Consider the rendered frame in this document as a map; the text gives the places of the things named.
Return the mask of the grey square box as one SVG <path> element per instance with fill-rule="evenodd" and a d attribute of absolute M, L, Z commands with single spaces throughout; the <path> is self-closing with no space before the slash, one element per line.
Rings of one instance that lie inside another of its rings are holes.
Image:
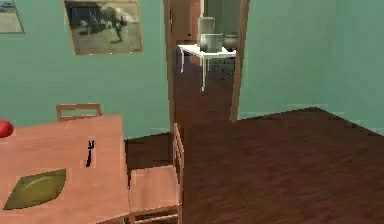
<path fill-rule="evenodd" d="M 205 53 L 221 52 L 223 46 L 222 34 L 202 34 L 200 39 L 200 50 Z"/>

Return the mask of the framed grey photograph picture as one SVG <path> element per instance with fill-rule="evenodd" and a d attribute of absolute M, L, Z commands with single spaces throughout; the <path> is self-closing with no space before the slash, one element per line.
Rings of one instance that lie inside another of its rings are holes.
<path fill-rule="evenodd" d="M 141 52 L 139 0 L 63 0 L 76 55 Z"/>

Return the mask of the grey round pot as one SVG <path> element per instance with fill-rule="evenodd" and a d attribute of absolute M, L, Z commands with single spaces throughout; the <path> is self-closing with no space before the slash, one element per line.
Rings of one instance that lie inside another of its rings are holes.
<path fill-rule="evenodd" d="M 223 47 L 228 51 L 232 52 L 237 48 L 237 36 L 234 34 L 227 34 L 223 39 Z"/>

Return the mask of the olive green square plate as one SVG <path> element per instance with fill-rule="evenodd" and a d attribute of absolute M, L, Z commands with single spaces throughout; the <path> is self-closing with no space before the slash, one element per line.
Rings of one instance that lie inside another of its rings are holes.
<path fill-rule="evenodd" d="M 24 209 L 56 199 L 61 194 L 65 183 L 66 169 L 21 177 L 3 209 Z"/>

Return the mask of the red apple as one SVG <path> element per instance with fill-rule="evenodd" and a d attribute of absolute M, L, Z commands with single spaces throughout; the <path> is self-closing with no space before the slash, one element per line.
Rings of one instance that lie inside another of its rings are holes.
<path fill-rule="evenodd" d="M 13 133 L 14 126 L 8 120 L 0 120 L 0 138 L 6 138 Z"/>

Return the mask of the black fork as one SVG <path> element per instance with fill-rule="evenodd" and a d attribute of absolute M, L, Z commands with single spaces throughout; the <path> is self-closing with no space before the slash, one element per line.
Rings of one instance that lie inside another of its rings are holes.
<path fill-rule="evenodd" d="M 86 160 L 86 167 L 90 167 L 92 163 L 92 150 L 94 149 L 95 141 L 88 141 L 88 156 Z"/>

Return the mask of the tall pale grey container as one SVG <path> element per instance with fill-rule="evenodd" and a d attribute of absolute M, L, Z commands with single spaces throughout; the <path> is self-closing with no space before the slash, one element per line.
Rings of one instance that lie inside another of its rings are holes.
<path fill-rule="evenodd" d="M 215 18 L 214 17 L 199 17 L 198 18 L 198 32 L 200 34 L 213 34 L 215 32 Z"/>

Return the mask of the light wooden dining table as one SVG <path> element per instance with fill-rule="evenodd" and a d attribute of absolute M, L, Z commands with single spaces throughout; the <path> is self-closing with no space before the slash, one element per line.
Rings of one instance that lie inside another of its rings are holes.
<path fill-rule="evenodd" d="M 86 167 L 91 140 L 92 163 Z M 56 199 L 26 209 L 3 209 L 21 177 L 59 169 L 66 169 L 66 183 Z M 128 213 L 119 115 L 21 127 L 0 139 L 0 224 L 99 224 Z"/>

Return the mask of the framed pale landscape picture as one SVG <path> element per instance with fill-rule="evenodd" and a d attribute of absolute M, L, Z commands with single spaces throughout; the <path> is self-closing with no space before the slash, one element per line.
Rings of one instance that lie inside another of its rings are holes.
<path fill-rule="evenodd" d="M 24 33 L 14 0 L 0 0 L 0 33 Z"/>

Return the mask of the white side table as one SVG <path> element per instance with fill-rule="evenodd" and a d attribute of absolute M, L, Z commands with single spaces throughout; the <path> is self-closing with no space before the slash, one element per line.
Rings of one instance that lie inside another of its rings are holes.
<path fill-rule="evenodd" d="M 200 59 L 200 65 L 202 66 L 202 92 L 205 91 L 206 87 L 206 77 L 209 71 L 209 61 L 211 59 L 226 59 L 236 57 L 236 51 L 229 52 L 225 48 L 222 48 L 219 52 L 216 53 L 207 53 L 203 52 L 196 44 L 180 44 L 179 49 L 181 53 L 181 73 L 184 72 L 185 53 L 192 54 L 193 56 L 196 56 Z"/>

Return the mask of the light wooden chair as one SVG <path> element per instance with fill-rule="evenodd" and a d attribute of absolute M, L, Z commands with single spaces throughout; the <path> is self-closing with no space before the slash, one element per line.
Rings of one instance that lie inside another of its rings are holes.
<path fill-rule="evenodd" d="M 56 114 L 59 121 L 69 121 L 101 116 L 102 110 L 98 103 L 58 104 Z"/>
<path fill-rule="evenodd" d="M 152 224 L 177 219 L 183 224 L 185 150 L 177 123 L 173 130 L 173 164 L 131 171 L 129 223 Z"/>

